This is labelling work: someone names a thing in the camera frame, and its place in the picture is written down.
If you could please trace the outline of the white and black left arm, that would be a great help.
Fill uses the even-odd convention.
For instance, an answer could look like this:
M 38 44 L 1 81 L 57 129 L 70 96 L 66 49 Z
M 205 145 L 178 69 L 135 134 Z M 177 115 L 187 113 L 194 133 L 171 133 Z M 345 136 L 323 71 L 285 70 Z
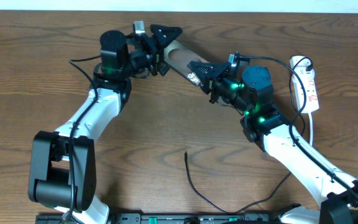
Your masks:
M 164 50 L 181 33 L 179 27 L 152 24 L 147 35 L 142 21 L 132 33 L 109 30 L 99 39 L 100 63 L 88 97 L 77 112 L 53 132 L 39 131 L 32 143 L 28 197 L 62 213 L 61 222 L 107 223 L 110 209 L 95 194 L 95 145 L 110 121 L 127 103 L 131 78 L 142 72 L 165 75 Z

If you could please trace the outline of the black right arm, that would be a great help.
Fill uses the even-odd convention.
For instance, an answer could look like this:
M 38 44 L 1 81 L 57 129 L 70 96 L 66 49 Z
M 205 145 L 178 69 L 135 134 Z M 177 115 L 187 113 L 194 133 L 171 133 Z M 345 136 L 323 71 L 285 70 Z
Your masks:
M 190 62 L 212 103 L 222 99 L 242 112 L 241 126 L 250 142 L 281 162 L 308 190 L 318 210 L 298 206 L 274 219 L 282 223 L 358 223 L 358 180 L 338 169 L 303 139 L 273 103 L 267 68 L 247 67 L 236 79 L 229 62 Z

